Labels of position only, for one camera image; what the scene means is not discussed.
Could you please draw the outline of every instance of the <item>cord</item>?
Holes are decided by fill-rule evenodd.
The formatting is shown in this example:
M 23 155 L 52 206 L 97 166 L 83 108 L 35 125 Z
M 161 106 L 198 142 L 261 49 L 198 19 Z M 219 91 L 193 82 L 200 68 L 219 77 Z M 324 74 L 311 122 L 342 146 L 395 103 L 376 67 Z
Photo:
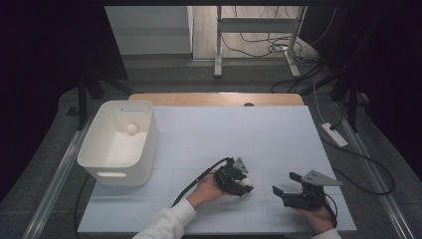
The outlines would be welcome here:
M 332 226 L 335 228 L 337 227 L 337 204 L 335 203 L 334 199 L 332 199 L 331 196 L 329 196 L 328 194 L 325 194 L 325 196 L 327 196 L 331 201 L 332 204 L 334 204 L 334 208 L 335 208 L 335 213 L 332 211 L 331 207 L 328 205 L 328 203 L 326 203 L 325 201 L 322 202 L 322 206 L 326 209 L 326 211 L 329 213 L 330 217 L 331 217 L 331 223 Z
M 183 189 L 183 191 L 179 194 L 179 196 L 176 198 L 176 200 L 174 201 L 173 205 L 171 207 L 173 207 L 174 205 L 176 205 L 177 203 L 179 203 L 180 199 L 182 199 L 182 197 L 184 196 L 184 194 L 186 194 L 186 192 L 188 192 L 193 186 L 196 185 L 196 183 L 198 183 L 200 180 L 202 180 L 206 175 L 208 175 L 212 169 L 214 169 L 214 167 L 216 167 L 218 164 L 224 162 L 224 161 L 228 161 L 230 158 L 229 157 L 225 157 L 221 160 L 219 160 L 218 162 L 216 162 L 214 165 L 212 165 L 210 168 L 206 169 L 204 172 L 201 173 L 201 175 L 199 175 L 195 180 L 193 180 L 185 189 Z
M 316 110 L 317 110 L 317 114 L 319 115 L 319 118 L 322 121 L 322 123 L 325 123 L 325 120 L 323 120 L 322 115 L 320 114 L 319 103 L 317 102 L 317 91 L 316 91 L 316 83 L 317 82 L 318 81 L 314 81 L 314 96 L 316 97 Z
M 363 157 L 366 160 L 368 160 L 368 161 L 370 161 L 370 162 L 378 165 L 379 167 L 381 167 L 387 173 L 387 175 L 388 175 L 388 177 L 390 178 L 390 181 L 391 181 L 391 186 L 390 186 L 390 188 L 388 190 L 386 190 L 385 192 L 376 192 L 376 191 L 372 191 L 372 190 L 369 190 L 367 188 L 364 188 L 364 187 L 358 185 L 356 182 L 354 182 L 350 177 L 348 177 L 342 171 L 340 171 L 340 170 L 338 170 L 337 168 L 334 168 L 334 167 L 332 168 L 332 170 L 334 170 L 334 171 L 338 172 L 339 174 L 341 174 L 346 180 L 348 180 L 355 187 L 357 187 L 358 189 L 360 189 L 360 190 L 362 190 L 364 192 L 367 192 L 367 193 L 370 193 L 370 194 L 375 194 L 375 195 L 387 195 L 387 194 L 390 194 L 392 191 L 394 191 L 394 189 L 395 189 L 395 180 L 394 180 L 394 177 L 391 175 L 391 173 L 388 171 L 388 169 L 382 163 L 374 160 L 373 158 L 370 158 L 368 156 L 362 155 L 360 153 L 357 153 L 357 152 L 354 152 L 354 151 L 350 151 L 350 150 L 347 150 L 347 149 L 342 148 L 342 147 L 338 147 L 338 146 L 330 143 L 329 141 L 327 141 L 323 137 L 321 137 L 320 139 L 323 142 L 325 142 L 326 144 L 328 144 L 328 145 L 330 145 L 330 146 L 332 146 L 332 147 L 334 147 L 334 148 L 336 148 L 338 150 L 341 150 L 343 152 L 346 152 L 346 153 L 349 153 L 349 154 L 352 154 L 352 155 L 355 155 L 355 156 Z
M 264 16 L 264 14 L 268 15 L 268 6 L 264 6 L 264 12 L 261 14 L 260 18 Z
M 249 54 L 247 52 L 244 52 L 244 51 L 241 51 L 241 50 L 238 50 L 238 49 L 234 49 L 234 48 L 230 48 L 229 46 L 227 46 L 226 41 L 224 41 L 223 35 L 221 35 L 221 39 L 223 40 L 223 43 L 224 43 L 224 45 L 226 46 L 227 49 L 232 50 L 232 51 L 235 51 L 235 52 L 243 53 L 243 54 L 248 55 L 250 57 L 261 58 L 261 57 L 265 57 L 265 56 L 268 56 L 268 55 L 272 54 L 272 52 L 269 52 L 269 53 L 264 54 L 264 55 L 258 55 L 258 56 L 257 55 L 252 55 L 252 54 Z
M 323 67 L 324 67 L 324 64 L 318 63 L 316 66 L 314 66 L 312 69 L 310 69 L 306 74 L 304 74 L 303 76 L 301 76 L 296 82 L 294 82 L 289 87 L 288 93 L 291 93 L 292 92 L 292 89 L 294 87 L 296 87 L 303 80 L 306 80 L 306 79 L 309 79 L 309 78 L 315 76 L 320 70 L 322 70 Z
M 318 69 L 319 67 L 323 67 L 320 63 L 318 64 L 318 65 L 316 65 L 316 66 L 314 66 L 312 69 L 310 69 L 307 73 L 305 73 L 304 75 L 302 75 L 299 79 L 297 79 L 297 80 L 286 80 L 286 81 L 280 81 L 280 82 L 276 82 L 276 83 L 274 83 L 274 84 L 272 84 L 271 86 L 270 86 L 270 91 L 271 91 L 271 93 L 272 94 L 274 94 L 275 93 L 275 91 L 274 91 L 274 88 L 276 87 L 276 86 L 278 86 L 278 85 L 281 85 L 281 84 L 284 84 L 284 83 L 289 83 L 289 82 L 294 82 L 291 86 L 289 86 L 289 87 L 285 87 L 285 88 L 289 88 L 289 90 L 288 90 L 288 93 L 292 90 L 292 88 L 293 87 L 295 87 L 299 82 L 301 82 L 301 81 L 303 81 L 303 80 L 306 80 L 306 79 L 308 79 L 308 78 L 311 78 L 311 77 L 313 77 L 319 70 L 317 70 L 317 72 L 315 72 L 315 73 L 312 73 L 312 71 L 314 71 L 315 69 Z
M 78 207 L 79 207 L 79 203 L 80 203 L 80 201 L 81 201 L 81 196 L 82 196 L 82 192 L 84 191 L 84 188 L 85 188 L 85 185 L 87 184 L 87 181 L 88 181 L 88 179 L 90 178 L 90 174 L 88 174 L 86 177 L 85 177 L 85 180 L 84 180 L 84 182 L 83 182 L 83 184 L 82 184 L 82 186 L 81 186 L 81 189 L 80 189 L 80 192 L 78 193 L 78 199 L 77 199 L 77 201 L 76 201 L 76 203 L 75 203 L 75 207 L 74 207 L 74 228 L 75 228 L 75 236 L 79 239 L 80 238 L 80 236 L 79 236 L 79 234 L 78 234 L 78 221 L 79 221 L 79 218 L 77 217 L 77 214 L 78 214 Z
M 320 37 L 319 37 L 316 41 L 314 41 L 314 42 L 312 42 L 312 43 L 308 44 L 308 47 L 310 47 L 310 46 L 312 46 L 313 44 L 315 44 L 315 43 L 319 42 L 319 41 L 320 41 L 320 39 L 322 39 L 322 38 L 325 36 L 326 32 L 328 32 L 329 28 L 331 27 L 332 20 L 334 19 L 334 16 L 335 16 L 335 12 L 336 12 L 336 11 L 337 11 L 337 7 L 335 7 L 335 8 L 334 8 L 334 11 L 332 12 L 332 17 L 331 17 L 331 20 L 329 20 L 328 26 L 326 27 L 325 31 L 322 33 L 322 35 L 321 35 L 321 36 L 320 36 Z
M 286 13 L 286 15 L 288 15 L 288 17 L 290 17 L 289 16 L 289 13 L 288 13 L 288 9 L 286 8 L 286 6 L 284 6 L 285 7 L 285 13 Z
M 276 9 L 276 14 L 274 14 L 274 17 L 275 17 L 275 18 L 277 17 L 277 13 L 279 13 L 279 8 L 280 8 L 280 6 L 277 6 L 277 9 Z
M 329 129 L 331 129 L 331 130 L 335 130 L 335 128 L 338 127 L 342 122 L 342 118 L 343 118 L 343 115 L 344 115 L 344 96 L 343 96 L 341 102 L 342 102 L 342 108 L 341 108 L 340 118 L 338 119 L 338 122 L 336 122 L 335 124 L 333 124 L 329 127 Z

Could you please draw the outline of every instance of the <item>white table surface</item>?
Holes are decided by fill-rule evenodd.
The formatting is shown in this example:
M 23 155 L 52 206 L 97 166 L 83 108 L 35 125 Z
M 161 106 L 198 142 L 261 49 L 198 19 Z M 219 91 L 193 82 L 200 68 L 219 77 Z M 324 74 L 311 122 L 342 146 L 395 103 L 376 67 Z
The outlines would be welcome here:
M 141 231 L 202 171 L 227 156 L 242 156 L 254 190 L 200 207 L 185 234 L 311 231 L 272 191 L 276 185 L 301 192 L 289 179 L 291 171 L 305 175 L 313 169 L 335 178 L 308 107 L 155 107 L 154 114 L 159 137 L 150 179 L 140 187 L 97 183 L 79 232 Z M 324 190 L 338 208 L 337 230 L 356 230 L 339 187 Z

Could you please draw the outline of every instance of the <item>power strip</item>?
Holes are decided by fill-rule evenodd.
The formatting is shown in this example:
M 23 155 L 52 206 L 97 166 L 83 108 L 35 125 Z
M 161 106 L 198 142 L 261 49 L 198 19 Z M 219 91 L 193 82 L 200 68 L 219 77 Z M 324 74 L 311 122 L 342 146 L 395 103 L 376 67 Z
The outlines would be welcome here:
M 347 141 L 337 132 L 337 130 L 329 129 L 331 127 L 331 123 L 326 122 L 321 125 L 323 130 L 328 134 L 328 136 L 339 146 L 343 147 L 348 145 Z

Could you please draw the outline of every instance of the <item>metal stand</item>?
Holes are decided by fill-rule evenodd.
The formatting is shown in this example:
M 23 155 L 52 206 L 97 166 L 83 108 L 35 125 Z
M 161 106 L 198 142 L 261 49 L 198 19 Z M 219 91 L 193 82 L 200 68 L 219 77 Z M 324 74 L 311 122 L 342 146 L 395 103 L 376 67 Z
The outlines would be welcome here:
M 290 18 L 222 18 L 221 6 L 217 6 L 217 46 L 215 50 L 214 77 L 222 76 L 222 33 L 292 33 L 288 48 L 285 49 L 286 60 L 294 78 L 301 76 L 295 63 L 293 48 L 304 19 L 306 7 L 300 7 L 296 19 Z

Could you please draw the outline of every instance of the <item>cable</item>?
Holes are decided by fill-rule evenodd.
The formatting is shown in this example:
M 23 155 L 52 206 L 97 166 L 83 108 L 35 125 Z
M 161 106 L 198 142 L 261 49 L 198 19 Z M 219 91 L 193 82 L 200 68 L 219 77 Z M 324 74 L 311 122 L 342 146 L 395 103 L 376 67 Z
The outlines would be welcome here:
M 267 38 L 267 39 L 261 39 L 261 40 L 247 40 L 243 37 L 242 33 L 240 33 L 240 36 L 242 36 L 243 41 L 250 42 L 250 43 L 267 42 L 270 40 L 289 40 L 290 39 L 290 37 L 282 37 L 282 38 Z
M 272 54 L 272 52 L 269 52 L 269 53 L 264 54 L 264 55 L 258 55 L 258 56 L 257 55 L 252 55 L 252 54 L 249 54 L 247 52 L 244 52 L 244 51 L 241 51 L 241 50 L 238 50 L 238 49 L 234 49 L 234 48 L 230 48 L 229 46 L 227 46 L 226 41 L 224 41 L 223 35 L 221 35 L 221 39 L 223 40 L 223 43 L 224 43 L 224 45 L 226 46 L 227 49 L 232 50 L 232 51 L 235 51 L 235 52 L 243 53 L 243 54 L 248 55 L 250 57 L 265 57 L 265 56 L 268 56 L 268 55 Z
M 77 199 L 77 202 L 75 203 L 75 207 L 74 207 L 74 228 L 75 228 L 75 236 L 79 239 L 80 238 L 80 236 L 79 236 L 79 234 L 78 234 L 78 221 L 79 221 L 79 218 L 77 217 L 77 214 L 78 214 L 78 207 L 79 207 L 79 203 L 80 203 L 80 200 L 81 200 L 81 195 L 82 195 L 82 192 L 84 191 L 84 188 L 85 188 L 85 185 L 87 184 L 87 181 L 88 181 L 88 179 L 90 178 L 90 174 L 88 174 L 86 177 L 85 177 L 85 180 L 84 180 L 84 183 L 82 184 L 82 186 L 81 186 L 81 189 L 80 189 L 80 192 L 78 193 L 78 199 Z
M 270 89 L 271 89 L 271 93 L 272 94 L 274 94 L 275 92 L 274 92 L 274 88 L 276 87 L 276 86 L 278 86 L 278 85 L 281 85 L 281 84 L 283 84 L 283 83 L 289 83 L 289 82 L 295 82 L 295 81 L 297 81 L 297 80 L 286 80 L 286 81 L 280 81 L 280 82 L 277 82 L 277 83 L 274 83 L 274 84 L 272 84 L 271 85 L 271 87 L 270 87 Z
M 309 79 L 309 78 L 313 77 L 314 75 L 316 75 L 323 67 L 324 67 L 324 64 L 322 64 L 322 63 L 319 63 L 316 66 L 314 66 L 306 74 L 301 76 L 294 84 L 291 85 L 291 87 L 288 90 L 288 93 L 290 93 L 292 91 L 292 89 L 295 86 L 297 86 L 300 82 L 302 82 L 303 80 Z
M 329 28 L 331 27 L 331 24 L 332 24 L 332 20 L 334 19 L 334 16 L 335 16 L 335 12 L 337 11 L 337 7 L 335 7 L 334 8 L 334 12 L 332 13 L 332 17 L 331 17 L 331 20 L 329 21 L 329 23 L 328 23 L 328 26 L 326 27 L 326 29 L 325 29 L 325 31 L 323 32 L 323 34 L 316 40 L 316 41 L 314 41 L 314 42 L 312 42 L 312 43 L 310 43 L 310 44 L 308 44 L 308 46 L 311 46 L 311 45 L 313 45 L 313 44 L 315 44 L 315 43 L 317 43 L 317 42 L 319 42 L 319 40 L 320 39 L 322 39 L 324 36 L 325 36 L 325 34 L 326 34 L 326 32 L 328 32 L 328 30 L 329 30 Z
M 274 14 L 274 18 L 276 18 L 276 17 L 277 17 L 277 13 L 279 12 L 279 8 L 280 8 L 280 6 L 277 6 L 277 9 L 276 9 L 276 14 Z
M 288 9 L 286 8 L 286 6 L 284 6 L 285 7 L 285 13 L 286 13 L 286 15 L 288 15 L 288 17 L 290 17 L 289 16 L 289 13 L 288 13 Z
M 264 6 L 264 12 L 263 12 L 263 14 L 261 14 L 260 18 L 262 18 L 266 12 L 268 14 L 268 6 Z
M 212 165 L 210 168 L 208 168 L 207 170 L 205 170 L 204 172 L 201 173 L 201 175 L 199 175 L 195 180 L 193 180 L 180 194 L 179 196 L 176 198 L 176 200 L 174 201 L 173 205 L 171 207 L 173 207 L 174 205 L 176 205 L 177 203 L 179 203 L 180 199 L 182 199 L 182 197 L 184 196 L 184 194 L 186 194 L 186 192 L 188 192 L 194 185 L 196 185 L 196 183 L 198 183 L 200 180 L 202 180 L 206 175 L 208 175 L 212 169 L 214 169 L 214 167 L 216 167 L 218 164 L 224 162 L 224 161 L 228 161 L 229 157 L 225 157 L 221 160 L 219 160 L 218 162 L 216 162 L 214 165 Z
M 331 130 L 335 130 L 335 128 L 338 127 L 342 122 L 342 118 L 343 118 L 343 115 L 344 115 L 344 96 L 342 97 L 341 102 L 342 102 L 342 109 L 341 109 L 340 118 L 339 118 L 338 122 L 336 122 L 335 124 L 333 124 L 329 127 L 329 129 L 331 129 Z
M 338 149 L 338 150 L 341 150 L 341 151 L 343 151 L 343 152 L 346 152 L 346 153 L 349 153 L 349 154 L 352 154 L 352 155 L 355 155 L 355 156 L 359 156 L 359 157 L 363 157 L 363 158 L 365 158 L 366 160 L 368 160 L 368 161 L 370 161 L 370 162 L 372 162 L 372 163 L 374 163 L 374 164 L 376 164 L 376 165 L 378 165 L 379 167 L 381 167 L 386 173 L 387 173 L 387 175 L 388 175 L 388 177 L 390 178 L 390 181 L 391 181 L 391 187 L 387 190 L 387 191 L 385 191 L 385 192 L 376 192 L 376 191 L 372 191 L 372 190 L 369 190 L 369 189 L 366 189 L 366 188 L 364 188 L 364 187 L 362 187 L 362 186 L 360 186 L 360 185 L 358 185 L 357 183 L 355 183 L 352 179 L 350 179 L 347 175 L 345 175 L 343 172 L 341 172 L 340 170 L 338 170 L 338 169 L 336 169 L 336 168 L 332 168 L 332 170 L 334 170 L 334 171 L 336 171 L 336 172 L 338 172 L 339 174 L 341 174 L 345 179 L 347 179 L 351 184 L 353 184 L 355 187 L 357 187 L 358 189 L 360 189 L 360 190 L 362 190 L 362 191 L 364 191 L 364 192 L 367 192 L 367 193 L 370 193 L 370 194 L 375 194 L 375 195 L 387 195 L 387 194 L 390 194 L 392 191 L 394 191 L 394 189 L 395 189 L 395 180 L 394 180 L 394 177 L 391 175 L 391 173 L 388 171 L 388 169 L 384 166 L 384 165 L 382 165 L 382 163 L 380 163 L 380 162 L 378 162 L 378 161 L 376 161 L 376 160 L 374 160 L 373 158 L 370 158 L 370 157 L 368 157 L 368 156 L 365 156 L 365 155 L 362 155 L 362 154 L 360 154 L 360 153 L 357 153 L 357 152 L 354 152 L 354 151 L 350 151 L 350 150 L 347 150 L 347 149 L 345 149 L 345 148 L 342 148 L 342 147 L 338 147 L 338 146 L 336 146 L 336 145 L 334 145 L 334 144 L 332 144 L 332 143 L 330 143 L 329 141 L 327 141 L 325 138 L 323 138 L 323 137 L 321 137 L 320 138 L 323 142 L 325 142 L 326 144 L 328 144 L 328 145 L 330 145 L 330 146 L 332 146 L 332 147 L 334 147 L 334 148 L 336 148 L 336 149 Z
M 319 115 L 320 120 L 322 121 L 322 123 L 325 123 L 325 120 L 323 120 L 322 115 L 320 114 L 319 111 L 319 103 L 317 102 L 317 91 L 316 91 L 316 83 L 318 81 L 314 81 L 314 96 L 316 97 L 316 110 L 317 110 L 317 114 Z
M 329 213 L 330 217 L 331 217 L 331 223 L 332 226 L 335 228 L 337 227 L 337 204 L 335 203 L 334 199 L 332 199 L 331 196 L 329 196 L 328 194 L 325 194 L 325 196 L 327 196 L 329 199 L 331 199 L 332 204 L 334 204 L 335 207 L 335 213 L 332 211 L 331 207 L 328 205 L 328 203 L 326 203 L 325 201 L 322 202 L 322 206 L 326 209 L 326 211 Z
M 296 43 L 300 46 L 300 48 L 298 50 L 293 50 L 293 56 L 295 57 L 295 61 L 303 63 L 303 64 L 318 63 L 319 62 L 319 55 L 318 54 L 315 54 L 313 56 L 309 56 L 308 58 L 310 58 L 310 60 L 305 59 L 302 56 L 302 50 L 303 50 L 304 47 L 302 46 L 301 43 L 299 43 L 299 42 L 296 42 Z

